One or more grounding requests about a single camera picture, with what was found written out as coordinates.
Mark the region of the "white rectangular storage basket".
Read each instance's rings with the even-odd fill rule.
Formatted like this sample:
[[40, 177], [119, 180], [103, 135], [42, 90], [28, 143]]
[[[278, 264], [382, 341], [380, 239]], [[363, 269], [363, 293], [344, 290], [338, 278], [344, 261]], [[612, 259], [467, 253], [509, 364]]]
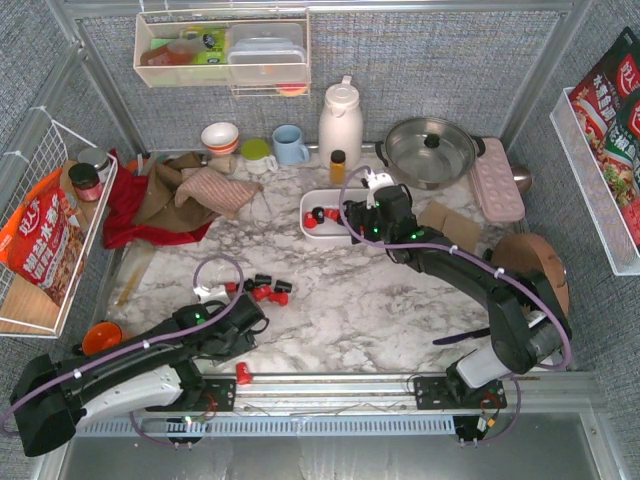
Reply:
[[340, 220], [345, 202], [365, 201], [365, 189], [347, 188], [343, 202], [341, 190], [321, 189], [305, 193], [300, 200], [300, 229], [308, 243], [316, 247], [344, 247], [352, 244], [348, 230]]

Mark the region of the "pink striped cloth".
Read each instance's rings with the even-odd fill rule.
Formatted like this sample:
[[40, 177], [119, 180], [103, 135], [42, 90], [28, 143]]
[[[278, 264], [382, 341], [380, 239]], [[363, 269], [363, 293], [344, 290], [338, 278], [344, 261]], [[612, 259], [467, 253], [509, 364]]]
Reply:
[[212, 212], [236, 219], [242, 207], [263, 190], [261, 184], [228, 179], [209, 167], [186, 168], [175, 193], [175, 205], [181, 207], [193, 199]]

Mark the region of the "brown cardboard piece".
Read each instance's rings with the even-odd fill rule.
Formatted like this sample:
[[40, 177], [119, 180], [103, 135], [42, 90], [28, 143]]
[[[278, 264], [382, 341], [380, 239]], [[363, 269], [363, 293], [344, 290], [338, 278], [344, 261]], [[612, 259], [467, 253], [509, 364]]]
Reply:
[[458, 247], [474, 253], [481, 235], [481, 226], [470, 218], [432, 201], [418, 216], [418, 223], [441, 231]]

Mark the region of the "steel pot with lid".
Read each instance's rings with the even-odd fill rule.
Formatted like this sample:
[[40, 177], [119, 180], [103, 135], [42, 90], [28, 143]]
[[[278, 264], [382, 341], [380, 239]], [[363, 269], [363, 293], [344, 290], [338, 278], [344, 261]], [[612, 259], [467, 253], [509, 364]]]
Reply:
[[376, 155], [398, 182], [421, 190], [442, 190], [458, 183], [486, 152], [482, 138], [435, 117], [394, 125]]

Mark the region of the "orange spice bottle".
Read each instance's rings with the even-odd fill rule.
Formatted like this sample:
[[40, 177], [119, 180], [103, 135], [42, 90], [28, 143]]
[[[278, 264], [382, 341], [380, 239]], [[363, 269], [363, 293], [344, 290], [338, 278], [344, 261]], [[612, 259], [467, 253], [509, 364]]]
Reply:
[[334, 185], [341, 185], [346, 176], [346, 154], [343, 150], [334, 150], [330, 155], [329, 180]]

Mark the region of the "pink egg tray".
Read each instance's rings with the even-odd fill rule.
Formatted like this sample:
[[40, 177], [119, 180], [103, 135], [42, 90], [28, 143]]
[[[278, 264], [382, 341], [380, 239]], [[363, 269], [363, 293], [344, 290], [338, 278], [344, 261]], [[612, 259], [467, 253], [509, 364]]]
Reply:
[[501, 141], [491, 137], [473, 140], [478, 154], [469, 175], [484, 216], [493, 223], [520, 221], [525, 216], [525, 206]]

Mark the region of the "blue mug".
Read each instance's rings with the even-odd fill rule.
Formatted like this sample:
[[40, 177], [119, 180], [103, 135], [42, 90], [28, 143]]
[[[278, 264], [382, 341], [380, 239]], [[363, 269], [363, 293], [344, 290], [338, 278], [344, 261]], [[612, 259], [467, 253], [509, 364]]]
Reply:
[[273, 150], [280, 165], [294, 166], [308, 163], [310, 152], [303, 141], [302, 131], [294, 125], [281, 125], [272, 134]]

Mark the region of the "green lid white cup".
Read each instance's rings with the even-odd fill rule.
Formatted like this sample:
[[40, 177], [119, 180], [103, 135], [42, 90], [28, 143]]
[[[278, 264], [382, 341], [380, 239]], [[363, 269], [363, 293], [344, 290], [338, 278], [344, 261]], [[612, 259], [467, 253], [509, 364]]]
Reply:
[[275, 156], [267, 142], [261, 138], [251, 138], [241, 146], [241, 156], [247, 171], [254, 175], [261, 175], [266, 172], [278, 170]]

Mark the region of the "red cloth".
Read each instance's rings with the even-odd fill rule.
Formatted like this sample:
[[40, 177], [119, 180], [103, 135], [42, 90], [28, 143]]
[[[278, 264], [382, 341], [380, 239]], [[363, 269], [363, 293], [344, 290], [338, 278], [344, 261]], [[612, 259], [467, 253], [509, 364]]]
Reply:
[[114, 184], [107, 202], [109, 214], [103, 226], [104, 246], [116, 249], [140, 239], [156, 246], [173, 246], [200, 241], [207, 233], [211, 223], [186, 233], [173, 233], [164, 229], [134, 225], [133, 217], [141, 206], [148, 185], [147, 176], [134, 175], [123, 166], [119, 166]]

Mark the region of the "white orange striped bowl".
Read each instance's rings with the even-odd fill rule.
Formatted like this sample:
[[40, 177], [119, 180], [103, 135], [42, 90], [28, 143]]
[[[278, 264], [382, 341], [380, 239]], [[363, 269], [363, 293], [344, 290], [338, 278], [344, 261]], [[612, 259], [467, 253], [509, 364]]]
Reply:
[[239, 130], [229, 122], [217, 122], [207, 126], [201, 133], [201, 142], [213, 155], [233, 153], [239, 145]]

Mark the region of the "clear plastic food container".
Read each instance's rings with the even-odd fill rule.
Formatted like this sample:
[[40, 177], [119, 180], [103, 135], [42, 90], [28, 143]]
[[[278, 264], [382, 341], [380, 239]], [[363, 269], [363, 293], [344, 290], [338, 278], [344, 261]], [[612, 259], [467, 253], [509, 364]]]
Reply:
[[300, 24], [237, 24], [230, 28], [228, 37], [226, 59], [234, 83], [275, 85], [307, 80], [307, 53]]

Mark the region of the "dark lid jar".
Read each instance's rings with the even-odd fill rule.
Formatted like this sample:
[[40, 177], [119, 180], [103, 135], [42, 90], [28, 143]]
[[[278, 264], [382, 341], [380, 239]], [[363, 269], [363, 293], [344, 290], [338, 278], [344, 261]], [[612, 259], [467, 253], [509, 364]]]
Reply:
[[68, 177], [80, 200], [95, 202], [101, 198], [103, 185], [94, 166], [87, 163], [75, 163], [70, 167]]

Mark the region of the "silver lid jar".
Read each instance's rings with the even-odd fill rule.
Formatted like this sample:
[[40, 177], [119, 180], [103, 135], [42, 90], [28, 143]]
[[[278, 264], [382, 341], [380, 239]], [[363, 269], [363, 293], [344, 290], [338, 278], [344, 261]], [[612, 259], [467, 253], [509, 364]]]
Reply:
[[85, 148], [79, 152], [78, 162], [92, 165], [98, 173], [100, 182], [106, 183], [111, 167], [111, 160], [106, 151], [97, 147]]

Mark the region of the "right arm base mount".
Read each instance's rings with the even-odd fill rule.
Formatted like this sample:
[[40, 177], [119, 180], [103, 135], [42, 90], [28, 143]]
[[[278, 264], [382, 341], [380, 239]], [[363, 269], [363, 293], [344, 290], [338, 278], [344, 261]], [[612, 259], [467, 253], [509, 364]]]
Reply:
[[502, 409], [508, 406], [501, 380], [471, 387], [457, 372], [456, 365], [448, 367], [444, 374], [418, 376], [412, 381], [419, 410]]

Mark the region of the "cream wall storage bin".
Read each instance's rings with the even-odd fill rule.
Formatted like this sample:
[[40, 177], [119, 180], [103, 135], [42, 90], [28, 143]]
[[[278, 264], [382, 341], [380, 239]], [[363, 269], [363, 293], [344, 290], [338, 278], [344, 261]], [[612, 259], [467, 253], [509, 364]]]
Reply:
[[133, 68], [149, 87], [303, 95], [311, 83], [309, 20], [306, 8], [139, 13]]

